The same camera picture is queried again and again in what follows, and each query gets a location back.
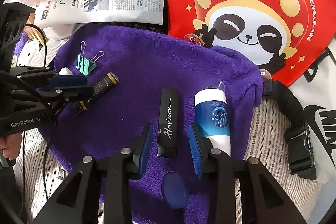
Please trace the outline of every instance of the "binder clip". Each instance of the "binder clip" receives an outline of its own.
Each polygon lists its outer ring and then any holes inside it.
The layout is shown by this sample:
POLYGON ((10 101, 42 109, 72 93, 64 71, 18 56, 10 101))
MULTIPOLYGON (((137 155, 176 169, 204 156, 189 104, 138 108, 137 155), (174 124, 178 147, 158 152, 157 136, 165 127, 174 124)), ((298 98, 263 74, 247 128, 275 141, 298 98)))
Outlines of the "binder clip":
POLYGON ((101 58, 104 55, 103 51, 97 52, 94 58, 88 59, 84 56, 84 50, 86 47, 85 41, 81 42, 81 52, 78 55, 78 61, 76 69, 78 69, 82 74, 85 76, 88 76, 94 69, 97 67, 97 60, 101 58))

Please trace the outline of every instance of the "red bag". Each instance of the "red bag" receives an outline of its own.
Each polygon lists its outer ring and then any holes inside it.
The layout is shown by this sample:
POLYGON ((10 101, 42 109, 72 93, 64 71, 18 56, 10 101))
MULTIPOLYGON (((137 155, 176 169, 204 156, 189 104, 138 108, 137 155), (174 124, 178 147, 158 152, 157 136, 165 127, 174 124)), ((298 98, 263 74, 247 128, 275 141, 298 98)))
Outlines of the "red bag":
POLYGON ((169 34, 229 47, 293 83, 336 32, 336 0, 168 0, 169 34))

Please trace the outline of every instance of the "metal bolt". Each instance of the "metal bolt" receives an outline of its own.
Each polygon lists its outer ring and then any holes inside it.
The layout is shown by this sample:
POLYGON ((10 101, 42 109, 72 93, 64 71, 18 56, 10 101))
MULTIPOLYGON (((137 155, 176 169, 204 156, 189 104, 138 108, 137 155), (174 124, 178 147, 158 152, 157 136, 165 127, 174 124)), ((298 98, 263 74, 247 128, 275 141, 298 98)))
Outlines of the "metal bolt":
POLYGON ((211 149, 211 153, 214 155, 219 155, 221 153, 221 150, 218 148, 213 148, 211 149))
POLYGON ((249 162, 252 163, 252 164, 258 164, 259 160, 256 157, 251 157, 251 158, 249 158, 249 162))
POLYGON ((85 163, 85 164, 88 164, 91 161, 92 161, 92 157, 91 156, 85 156, 83 158, 83 163, 85 163))
POLYGON ((121 153, 123 155, 128 155, 129 153, 131 153, 131 150, 128 147, 125 147, 121 150, 121 153))

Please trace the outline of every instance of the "blue and white bottle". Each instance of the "blue and white bottle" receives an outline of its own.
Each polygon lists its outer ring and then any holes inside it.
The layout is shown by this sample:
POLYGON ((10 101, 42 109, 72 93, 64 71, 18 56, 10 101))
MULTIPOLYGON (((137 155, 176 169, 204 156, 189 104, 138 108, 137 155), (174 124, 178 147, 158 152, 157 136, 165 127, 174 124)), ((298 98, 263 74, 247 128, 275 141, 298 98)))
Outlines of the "blue and white bottle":
POLYGON ((195 95, 196 123, 200 133, 210 139, 213 147, 231 155, 225 85, 219 79, 210 79, 204 88, 195 95))

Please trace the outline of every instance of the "purple fabric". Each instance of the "purple fabric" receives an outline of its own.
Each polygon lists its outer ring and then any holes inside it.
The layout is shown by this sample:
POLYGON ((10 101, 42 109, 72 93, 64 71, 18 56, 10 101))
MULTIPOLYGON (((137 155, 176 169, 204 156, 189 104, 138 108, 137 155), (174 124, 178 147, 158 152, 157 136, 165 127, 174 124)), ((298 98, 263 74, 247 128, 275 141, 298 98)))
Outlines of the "purple fabric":
POLYGON ((15 45, 15 49, 14 49, 14 55, 19 57, 24 45, 27 43, 27 41, 29 40, 28 35, 26 34, 26 32, 22 32, 20 41, 18 43, 16 43, 15 45))
MULTIPOLYGON (((204 80, 222 79, 226 85, 231 126, 231 153, 243 158, 253 107, 261 102, 263 82, 259 69, 239 52, 228 48, 213 50, 184 40, 145 30, 104 24, 87 24, 59 49, 55 68, 68 67, 75 75, 81 41, 85 57, 98 51, 105 55, 88 78, 89 84, 113 71, 120 83, 76 116, 69 104, 58 119, 51 149, 60 163, 71 170, 84 156, 110 156, 140 134, 145 122, 157 131, 162 88, 179 91, 178 151, 175 157, 156 156, 156 137, 141 181, 130 182, 133 221, 138 224, 206 223, 212 185, 199 181, 194 173, 187 128, 194 122, 194 95, 204 80), (190 202, 184 213, 171 210, 162 199, 163 175, 176 170, 183 178, 190 202)), ((45 139, 50 131, 41 130, 45 139)))

